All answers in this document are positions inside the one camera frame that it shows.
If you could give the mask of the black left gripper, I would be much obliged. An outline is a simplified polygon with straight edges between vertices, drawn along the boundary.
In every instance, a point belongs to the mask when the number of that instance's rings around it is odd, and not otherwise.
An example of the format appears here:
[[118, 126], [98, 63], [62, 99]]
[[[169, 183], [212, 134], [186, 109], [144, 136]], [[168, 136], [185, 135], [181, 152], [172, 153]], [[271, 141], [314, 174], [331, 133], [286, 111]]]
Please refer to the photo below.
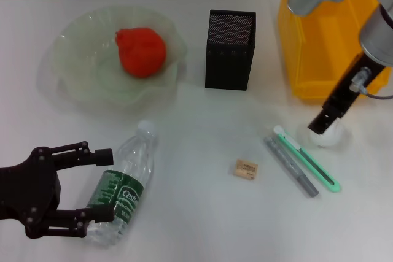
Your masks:
[[114, 206], [55, 210], [60, 201], [56, 169], [113, 164], [111, 148], [92, 152], [87, 141], [35, 148], [24, 162], [1, 168], [1, 220], [19, 221], [30, 239], [45, 235], [84, 238], [91, 221], [114, 220]]

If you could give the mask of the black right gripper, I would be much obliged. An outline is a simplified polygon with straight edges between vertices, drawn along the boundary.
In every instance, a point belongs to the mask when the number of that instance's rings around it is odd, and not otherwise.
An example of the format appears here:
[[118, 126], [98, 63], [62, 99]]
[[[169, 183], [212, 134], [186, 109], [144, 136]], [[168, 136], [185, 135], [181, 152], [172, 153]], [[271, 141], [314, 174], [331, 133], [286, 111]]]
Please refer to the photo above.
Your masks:
[[322, 110], [308, 125], [308, 129], [321, 135], [341, 118], [360, 95], [360, 88], [367, 87], [383, 71], [383, 66], [366, 54], [357, 55], [322, 106]]

